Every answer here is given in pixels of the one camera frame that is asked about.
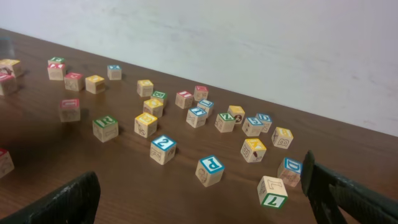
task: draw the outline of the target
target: letter cube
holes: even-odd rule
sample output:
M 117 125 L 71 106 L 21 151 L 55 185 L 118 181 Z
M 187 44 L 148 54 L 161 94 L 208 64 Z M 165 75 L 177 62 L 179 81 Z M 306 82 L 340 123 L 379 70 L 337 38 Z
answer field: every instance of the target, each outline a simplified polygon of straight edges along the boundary
M 276 127 L 271 140 L 274 146 L 287 149 L 293 141 L 293 134 L 289 129 Z
M 241 154 L 246 162 L 261 162 L 266 151 L 267 148 L 260 139 L 246 139 L 244 140 Z
M 208 156 L 199 160 L 195 173 L 200 182 L 208 187 L 219 182 L 223 172 L 224 165 L 215 156 Z
M 154 91 L 154 84 L 150 80 L 138 80 L 137 93 L 141 97 L 151 96 Z
M 85 87 L 85 81 L 82 74 L 70 72 L 65 76 L 65 89 L 80 91 Z
M 206 123 L 206 118 L 207 112 L 200 107 L 195 107 L 188 110 L 187 123 L 194 128 L 203 126 Z
M 98 75 L 86 78 L 86 90 L 93 94 L 105 91 L 105 79 Z
M 93 131 L 101 142 L 106 142 L 119 135 L 119 123 L 116 119 L 107 115 L 93 121 Z
M 65 63 L 65 59 L 64 58 L 60 58 L 60 57 L 53 57 L 49 60 L 49 65 L 55 63 L 55 64 L 60 64 L 60 63 Z
M 50 64 L 47 67 L 50 80 L 63 81 L 63 77 L 67 72 L 64 64 Z
M 257 193 L 263 207 L 282 208 L 287 200 L 283 181 L 275 177 L 262 177 L 257 186 Z
M 187 91 L 177 93 L 175 97 L 175 104 L 181 109 L 189 108 L 192 106 L 193 95 Z
M 235 124 L 241 124 L 244 118 L 244 110 L 241 106 L 229 106 L 227 111 L 235 118 Z
M 195 86 L 195 91 L 193 92 L 195 101 L 207 100 L 209 91 L 205 86 Z
M 247 136 L 259 136 L 264 125 L 257 118 L 246 118 L 242 130 Z
M 211 115 L 211 112 L 213 112 L 213 106 L 214 103 L 208 100 L 201 100 L 198 103 L 198 107 L 204 109 L 207 112 L 207 117 L 209 117 Z
M 17 80 L 12 75 L 0 73 L 0 95 L 6 96 L 17 91 Z
M 268 133 L 269 128 L 270 128 L 271 125 L 272 125 L 272 119 L 271 119 L 271 117 L 270 117 L 269 115 L 266 115 L 266 114 L 260 114 L 260 113 L 258 113 L 258 114 L 256 115 L 256 118 L 258 118 L 258 119 L 261 121 L 261 123 L 264 124 L 264 127 L 262 127 L 261 132 L 262 132 L 262 133 Z
M 164 165 L 166 162 L 173 159 L 176 147 L 177 143 L 175 143 L 175 141 L 166 135 L 162 135 L 152 141 L 149 156 L 160 165 Z
M 18 77 L 23 74 L 21 61 L 12 59 L 0 60 L 0 73 Z
M 284 184 L 295 187 L 300 182 L 303 164 L 291 158 L 285 157 L 278 168 L 277 176 L 282 179 Z
M 59 107 L 61 122 L 72 122 L 80 120 L 79 99 L 62 100 Z
M 122 68 L 119 65 L 108 65 L 109 80 L 121 80 Z
M 235 119 L 229 113 L 220 113 L 217 115 L 215 126 L 221 133 L 231 132 L 235 126 Z
M 12 162 L 10 153 L 0 148 L 0 178 L 14 169 L 14 163 Z
M 163 106 L 166 106 L 167 102 L 167 93 L 162 93 L 161 91 L 155 91 L 152 96 L 150 96 L 151 99 L 156 99 L 159 100 L 160 102 L 163 103 Z
M 144 113 L 149 113 L 159 118 L 163 115 L 163 103 L 156 99 L 144 101 Z
M 154 134 L 157 129 L 157 117 L 149 114 L 142 113 L 136 117 L 134 131 L 144 138 L 148 138 Z

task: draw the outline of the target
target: wooden block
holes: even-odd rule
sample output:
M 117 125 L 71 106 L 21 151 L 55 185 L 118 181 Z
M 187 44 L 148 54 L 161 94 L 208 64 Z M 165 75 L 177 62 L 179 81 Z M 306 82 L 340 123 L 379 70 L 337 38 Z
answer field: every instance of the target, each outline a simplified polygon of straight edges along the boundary
M 229 113 L 220 113 L 217 115 L 215 126 L 221 133 L 231 132 L 235 127 L 235 119 Z
M 62 100 L 59 107 L 61 122 L 72 122 L 80 120 L 79 99 Z
M 17 91 L 17 80 L 12 75 L 0 73 L 0 95 L 6 96 Z
M 278 168 L 277 176 L 282 179 L 284 184 L 295 187 L 300 182 L 303 164 L 291 158 L 285 157 Z
M 105 91 L 105 79 L 98 75 L 87 77 L 86 90 L 94 94 Z
M 166 106 L 167 102 L 167 93 L 162 93 L 161 91 L 155 91 L 152 96 L 150 96 L 151 99 L 156 99 L 159 100 L 160 102 L 163 103 L 163 106 Z
M 150 80 L 138 80 L 137 93 L 141 97 L 151 96 L 154 91 L 154 84 Z
M 12 162 L 10 153 L 0 148 L 0 178 L 14 170 L 14 163 Z
M 162 135 L 161 137 L 152 141 L 152 144 L 150 145 L 149 156 L 160 165 L 164 165 L 166 162 L 173 159 L 176 148 L 177 143 L 175 141 L 166 135 Z
M 282 208 L 287 200 L 283 181 L 275 177 L 262 177 L 257 186 L 257 193 L 263 207 Z
M 269 115 L 267 115 L 267 114 L 260 114 L 260 113 L 258 113 L 258 114 L 256 115 L 256 118 L 258 118 L 258 119 L 261 121 L 261 123 L 264 124 L 264 127 L 262 127 L 261 132 L 262 132 L 262 133 L 268 133 L 269 128 L 270 128 L 271 125 L 272 125 L 272 119 L 271 119 L 271 117 L 270 117 Z
M 246 118 L 242 125 L 243 132 L 251 137 L 251 136 L 259 136 L 264 125 L 257 118 Z
M 119 135 L 119 123 L 107 115 L 93 121 L 93 132 L 101 142 L 109 141 Z
M 63 77 L 67 72 L 64 64 L 50 64 L 47 70 L 49 71 L 50 80 L 58 81 L 63 81 Z
M 267 148 L 260 139 L 246 139 L 243 142 L 241 154 L 246 162 L 261 162 Z
M 208 156 L 199 160 L 195 173 L 200 182 L 208 187 L 219 182 L 223 172 L 224 165 L 215 156 Z
M 213 112 L 214 103 L 208 100 L 201 100 L 198 102 L 198 107 L 204 109 L 207 112 L 207 117 Z
M 18 77 L 23 74 L 21 61 L 12 59 L 0 60 L 0 73 Z
M 80 91 L 85 87 L 85 81 L 82 74 L 70 72 L 65 76 L 65 89 Z
M 163 115 L 163 103 L 156 99 L 144 101 L 144 113 L 149 113 L 159 118 Z
M 205 125 L 206 118 L 207 112 L 200 107 L 195 107 L 188 110 L 187 123 L 194 128 L 199 128 L 200 126 Z
M 205 86 L 195 86 L 195 92 L 193 93 L 195 101 L 207 100 L 209 90 Z
M 119 65 L 108 65 L 109 80 L 121 80 L 122 68 Z
M 192 106 L 193 95 L 187 91 L 177 93 L 175 97 L 175 104 L 181 109 L 189 108 Z
M 293 141 L 293 134 L 289 129 L 276 127 L 271 139 L 274 146 L 287 149 Z
M 60 58 L 60 57 L 53 57 L 49 60 L 49 65 L 55 63 L 55 64 L 64 64 L 65 63 L 65 59 L 64 58 Z
M 227 111 L 235 118 L 235 124 L 241 124 L 244 118 L 244 110 L 241 106 L 229 106 Z
M 149 114 L 142 113 L 136 117 L 134 131 L 142 137 L 148 138 L 154 134 L 157 129 L 157 117 Z

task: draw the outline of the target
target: dark wooden surface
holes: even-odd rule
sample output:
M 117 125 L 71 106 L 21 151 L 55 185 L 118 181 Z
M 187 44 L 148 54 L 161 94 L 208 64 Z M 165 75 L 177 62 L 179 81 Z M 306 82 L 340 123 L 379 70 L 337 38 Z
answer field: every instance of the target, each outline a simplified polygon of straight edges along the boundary
M 204 126 L 193 129 L 185 122 L 187 109 L 174 104 L 175 94 L 193 91 L 201 83 L 6 30 L 1 33 L 13 39 L 25 75 L 17 79 L 17 93 L 0 98 L 0 146 L 10 151 L 16 167 L 0 180 L 0 218 L 93 170 L 102 189 L 96 223 L 315 223 L 300 184 L 286 186 L 289 198 L 280 210 L 261 207 L 256 191 L 263 175 L 276 176 L 283 157 L 302 161 L 309 149 L 319 163 L 398 199 L 394 136 L 212 86 L 214 113 Z M 47 60 L 53 56 L 66 58 L 68 71 L 85 77 L 106 77 L 106 66 L 119 64 L 123 80 L 106 78 L 107 89 L 99 95 L 65 90 L 63 82 L 48 78 Z M 148 99 L 136 93 L 137 80 L 142 79 L 169 94 L 158 130 L 148 139 L 134 132 L 134 118 Z M 80 99 L 81 121 L 62 124 L 57 106 L 69 98 Z M 247 137 L 241 125 L 224 134 L 215 128 L 216 114 L 226 112 L 228 105 L 242 106 L 246 116 L 272 116 L 271 131 L 260 135 L 267 147 L 262 162 L 248 164 L 242 158 L 239 151 Z M 107 114 L 119 120 L 120 135 L 101 143 L 91 121 Z M 276 126 L 293 132 L 288 150 L 272 146 Z M 150 142 L 161 134 L 177 141 L 175 158 L 164 166 L 149 157 Z M 205 188 L 195 169 L 199 159 L 211 154 L 226 168 L 221 182 Z

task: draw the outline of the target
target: block top face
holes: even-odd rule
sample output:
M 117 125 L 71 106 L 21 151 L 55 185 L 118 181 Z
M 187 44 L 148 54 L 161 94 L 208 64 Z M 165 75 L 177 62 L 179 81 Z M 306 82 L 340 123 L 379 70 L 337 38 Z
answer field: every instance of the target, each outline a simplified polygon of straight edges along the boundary
M 203 105 L 203 106 L 206 106 L 208 108 L 211 108 L 214 105 L 213 102 L 208 101 L 208 100 L 201 100 L 201 101 L 199 101 L 199 104 Z
M 78 108 L 80 105 L 79 99 L 62 100 L 60 103 L 60 108 Z
M 114 119 L 113 117 L 111 117 L 110 115 L 107 115 L 103 118 L 100 119 L 96 119 L 94 121 L 99 127 L 101 128 L 106 128 L 111 124 L 116 124 L 118 121 L 116 119 Z
M 101 76 L 93 75 L 93 76 L 87 77 L 86 80 L 88 80 L 90 82 L 93 82 L 93 83 L 96 83 L 96 82 L 103 81 L 105 79 L 103 77 L 101 77 Z
M 196 88 L 197 90 L 199 90 L 199 91 L 208 91 L 208 90 L 207 90 L 207 87 L 205 87 L 205 86 L 195 86 L 195 88 Z
M 153 86 L 154 84 L 150 80 L 138 80 L 138 84 L 142 86 Z
M 166 135 L 162 135 L 161 137 L 153 140 L 152 144 L 154 144 L 163 151 L 168 151 L 171 147 L 175 146 L 176 142 Z
M 246 118 L 252 125 L 263 125 L 257 118 Z
M 235 118 L 232 117 L 229 113 L 220 113 L 218 114 L 224 121 L 235 121 Z
M 50 64 L 47 68 L 57 68 L 57 69 L 64 69 L 64 64 Z
M 159 106 L 163 106 L 163 103 L 160 102 L 159 100 L 156 99 L 150 99 L 150 100 L 146 100 L 144 101 L 144 103 L 149 106 L 150 108 L 156 108 Z
M 267 122 L 272 122 L 272 119 L 269 115 L 267 114 L 257 114 L 258 118 L 260 119 L 260 121 L 267 121 Z
M 49 61 L 64 63 L 64 62 L 65 62 L 65 59 L 64 59 L 64 58 L 60 58 L 60 57 L 53 57 L 53 58 L 51 58 Z
M 276 127 L 276 130 L 281 136 L 293 138 L 293 134 L 289 129 Z
M 153 92 L 152 96 L 158 97 L 161 99 L 166 99 L 167 93 L 162 93 L 161 91 L 155 91 L 155 92 Z
M 206 168 L 209 174 L 224 170 L 224 165 L 214 155 L 201 159 L 200 163 Z
M 82 77 L 83 77 L 82 74 L 74 73 L 74 72 L 70 72 L 70 73 L 68 73 L 68 75 L 65 76 L 65 78 L 72 78 L 72 79 L 81 79 Z
M 285 157 L 284 163 L 286 169 L 301 174 L 301 171 L 303 170 L 303 164 L 301 162 Z
M 0 148 L 0 157 L 4 156 L 8 151 Z
M 149 113 L 142 113 L 138 117 L 136 117 L 136 120 L 144 123 L 145 125 L 150 125 L 157 120 L 157 117 Z
M 229 106 L 233 113 L 244 113 L 244 110 L 241 106 Z
M 207 114 L 207 112 L 204 109 L 202 109 L 202 108 L 200 108 L 198 106 L 195 107 L 195 108 L 191 108 L 189 110 L 196 116 L 204 116 L 204 115 Z
M 0 60 L 1 65 L 15 65 L 19 63 L 19 60 L 13 60 L 13 59 L 3 59 Z
M 245 141 L 253 151 L 267 150 L 267 148 L 265 147 L 265 145 L 263 145 L 260 139 L 246 139 Z
M 108 69 L 121 70 L 122 68 L 119 65 L 108 65 Z
M 180 96 L 184 97 L 184 98 L 188 98 L 190 96 L 193 96 L 191 93 L 189 93 L 188 91 L 181 91 L 178 93 Z
M 13 79 L 12 75 L 6 75 L 3 73 L 0 73 L 0 82 L 4 82 L 4 81 L 10 80 L 10 79 Z

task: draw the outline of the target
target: white wall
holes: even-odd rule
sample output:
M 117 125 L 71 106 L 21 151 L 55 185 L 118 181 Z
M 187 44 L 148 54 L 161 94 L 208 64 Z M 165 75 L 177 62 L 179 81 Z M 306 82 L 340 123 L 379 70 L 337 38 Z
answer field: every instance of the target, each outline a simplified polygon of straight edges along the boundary
M 397 0 L 2 6 L 5 29 L 398 136 Z

